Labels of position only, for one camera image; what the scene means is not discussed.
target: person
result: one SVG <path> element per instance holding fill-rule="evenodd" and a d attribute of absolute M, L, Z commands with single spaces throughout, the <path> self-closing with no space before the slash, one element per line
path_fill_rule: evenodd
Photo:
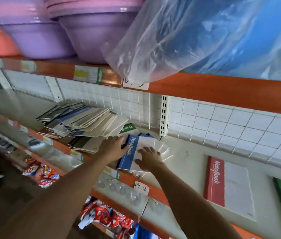
<path fill-rule="evenodd" d="M 65 239 L 93 185 L 106 165 L 121 158 L 123 137 L 103 140 L 98 152 L 43 191 L 0 229 L 0 239 Z M 241 239 L 236 230 L 201 195 L 178 178 L 153 148 L 138 151 L 135 162 L 161 185 L 187 238 Z"/>

